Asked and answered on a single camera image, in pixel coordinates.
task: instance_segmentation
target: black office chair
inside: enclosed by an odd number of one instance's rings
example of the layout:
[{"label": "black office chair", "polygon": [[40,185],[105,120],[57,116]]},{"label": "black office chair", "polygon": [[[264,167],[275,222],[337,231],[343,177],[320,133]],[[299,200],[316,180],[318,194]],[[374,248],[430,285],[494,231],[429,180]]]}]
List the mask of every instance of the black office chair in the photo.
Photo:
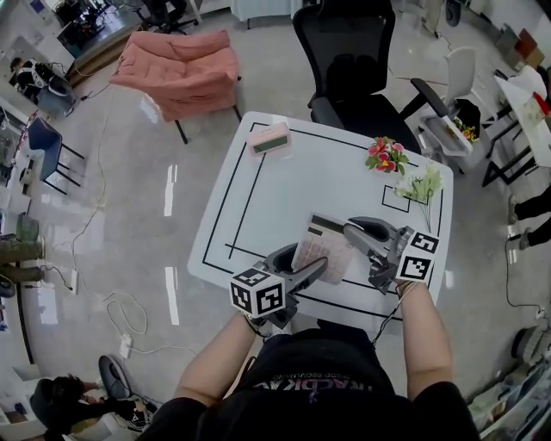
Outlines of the black office chair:
[{"label": "black office chair", "polygon": [[188,3],[185,0],[170,0],[170,3],[174,6],[174,10],[171,12],[166,7],[166,0],[144,0],[144,5],[149,11],[150,16],[144,17],[139,10],[136,10],[136,14],[138,14],[146,27],[157,26],[158,29],[155,32],[162,34],[178,32],[187,35],[181,28],[190,23],[194,23],[197,26],[199,22],[197,20],[179,21],[185,15],[186,8],[188,7]]},{"label": "black office chair", "polygon": [[308,107],[312,121],[369,137],[388,136],[421,153],[404,120],[426,102],[439,116],[448,110],[420,78],[418,95],[401,113],[383,95],[395,15],[388,0],[324,0],[293,19],[294,30],[313,70],[316,91]]}]

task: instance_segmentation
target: calculator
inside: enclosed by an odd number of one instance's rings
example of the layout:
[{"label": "calculator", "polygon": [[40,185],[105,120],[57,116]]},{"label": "calculator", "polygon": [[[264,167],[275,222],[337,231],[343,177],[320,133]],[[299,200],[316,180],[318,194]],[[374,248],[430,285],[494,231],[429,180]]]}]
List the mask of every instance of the calculator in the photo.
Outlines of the calculator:
[{"label": "calculator", "polygon": [[298,270],[318,258],[327,258],[327,270],[322,282],[338,285],[352,260],[353,245],[344,237],[344,223],[322,214],[311,214],[308,228],[293,257],[293,268]]}]

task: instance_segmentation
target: person's right arm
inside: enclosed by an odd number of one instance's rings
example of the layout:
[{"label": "person's right arm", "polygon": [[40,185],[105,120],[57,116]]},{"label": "person's right arm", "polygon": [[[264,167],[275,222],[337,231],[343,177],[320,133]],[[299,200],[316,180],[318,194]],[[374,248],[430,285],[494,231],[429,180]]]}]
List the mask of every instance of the person's right arm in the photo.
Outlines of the person's right arm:
[{"label": "person's right arm", "polygon": [[401,303],[406,357],[407,395],[414,400],[432,384],[452,381],[448,334],[424,283]]}]

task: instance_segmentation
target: chair seat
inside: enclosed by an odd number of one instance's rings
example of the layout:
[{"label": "chair seat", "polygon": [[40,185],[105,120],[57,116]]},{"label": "chair seat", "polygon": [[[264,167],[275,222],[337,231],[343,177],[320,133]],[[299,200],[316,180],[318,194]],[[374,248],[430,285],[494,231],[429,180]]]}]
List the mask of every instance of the chair seat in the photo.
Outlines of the chair seat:
[{"label": "chair seat", "polygon": [[421,154],[415,135],[383,95],[369,95],[352,104],[336,102],[333,108],[346,130],[370,138],[388,136],[406,150]]}]

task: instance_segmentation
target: white desk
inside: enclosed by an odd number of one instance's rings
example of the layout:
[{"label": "white desk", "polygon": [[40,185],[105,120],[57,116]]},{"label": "white desk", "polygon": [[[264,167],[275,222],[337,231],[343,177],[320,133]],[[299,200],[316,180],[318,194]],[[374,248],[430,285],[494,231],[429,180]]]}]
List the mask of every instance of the white desk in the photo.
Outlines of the white desk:
[{"label": "white desk", "polygon": [[[495,181],[498,177],[507,184],[515,182],[526,171],[533,168],[535,165],[541,167],[551,167],[551,132],[545,121],[540,122],[537,126],[533,126],[527,122],[523,117],[522,107],[529,100],[531,94],[525,89],[521,89],[516,85],[496,77],[499,87],[503,91],[505,98],[509,102],[513,112],[518,120],[518,124],[524,131],[526,138],[528,139],[528,146],[522,150],[514,159],[508,162],[503,167],[498,167],[493,161],[490,162],[482,182],[482,187],[486,187],[489,183]],[[516,123],[509,127],[509,129],[516,126]],[[509,129],[504,130],[498,137],[507,133]],[[520,168],[512,173],[510,176],[505,174],[512,167],[520,163],[523,158],[532,153],[533,158],[530,158],[526,163],[520,166]]]},{"label": "white desk", "polygon": [[[253,157],[245,147],[246,135],[280,121],[291,129],[292,156],[281,158],[274,151]],[[312,122],[247,113],[208,201],[189,258],[189,272],[227,288],[234,271],[300,241],[311,212],[342,220],[360,215],[380,217],[396,227],[410,225],[426,231],[418,204],[393,193],[400,174],[366,167],[372,142]],[[436,302],[448,254],[453,175],[444,165],[412,152],[407,155],[412,164],[406,170],[431,162],[442,174],[443,189],[433,198],[430,220],[432,232],[442,240],[429,283]],[[382,295],[368,282],[368,260],[357,250],[354,253],[343,282],[337,286],[315,282],[300,293],[299,310],[372,331],[395,308],[397,297]],[[396,321],[401,321],[399,313]]]}]

